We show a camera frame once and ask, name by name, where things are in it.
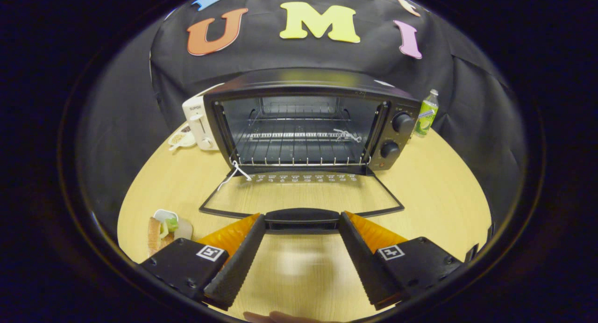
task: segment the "bottle label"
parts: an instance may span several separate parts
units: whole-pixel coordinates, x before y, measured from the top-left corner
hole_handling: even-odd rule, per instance
[[[432,126],[432,122],[434,122],[434,118],[436,117],[436,112],[438,112],[438,106],[429,104],[427,101],[421,103],[421,110],[419,111],[419,114],[425,114],[427,116],[417,119],[417,123],[415,125],[416,133],[427,135],[427,131]]]

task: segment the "wooden table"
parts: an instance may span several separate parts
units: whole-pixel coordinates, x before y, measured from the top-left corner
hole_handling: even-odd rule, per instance
[[[159,208],[188,219],[193,240],[237,221],[198,211],[230,171],[222,155],[197,146],[168,148],[165,141],[145,163],[121,206],[118,242],[137,263],[148,257],[148,220]],[[467,165],[433,130],[425,138],[413,137],[395,165],[376,176],[405,209],[369,220],[408,239],[425,236],[461,260],[472,246],[485,244],[491,225],[485,195]],[[242,319],[245,311],[267,315],[272,310],[323,321],[377,313],[338,234],[263,237],[226,314]]]

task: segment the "white string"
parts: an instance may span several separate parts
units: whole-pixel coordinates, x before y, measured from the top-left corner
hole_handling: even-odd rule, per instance
[[[340,133],[340,135],[337,137],[337,140],[339,140],[341,137],[351,137],[355,142],[360,143],[361,142],[361,136],[353,136],[350,132],[346,131],[346,130],[341,130],[341,129],[333,129],[334,131],[336,131],[337,133]]]
[[[228,181],[235,175],[235,173],[241,172],[243,174],[243,176],[245,176],[247,178],[247,181],[251,180],[251,177],[246,174],[245,172],[243,172],[243,170],[241,170],[241,168],[239,167],[239,163],[237,163],[237,161],[233,161],[233,166],[235,167],[235,171],[233,171],[233,173],[230,174],[230,176],[228,178],[226,178],[226,180],[222,183],[220,183],[220,185],[218,185],[218,189],[216,189],[216,191],[220,191],[220,187],[222,187],[222,185],[228,183]]]

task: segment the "letter m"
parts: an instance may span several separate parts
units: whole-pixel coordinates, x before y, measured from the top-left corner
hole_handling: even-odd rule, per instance
[[[358,43],[361,38],[355,34],[353,26],[352,8],[332,5],[323,14],[318,13],[310,4],[293,1],[280,4],[286,8],[286,29],[280,32],[283,39],[305,38],[307,31],[303,29],[302,23],[312,32],[316,38],[321,38],[330,25],[333,29],[328,34],[332,40],[340,42]]]

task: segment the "plastic bottle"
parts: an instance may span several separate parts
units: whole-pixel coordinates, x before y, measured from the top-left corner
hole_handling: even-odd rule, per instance
[[[425,137],[434,122],[436,112],[438,112],[438,91],[432,89],[430,95],[421,103],[420,117],[417,119],[413,133]]]

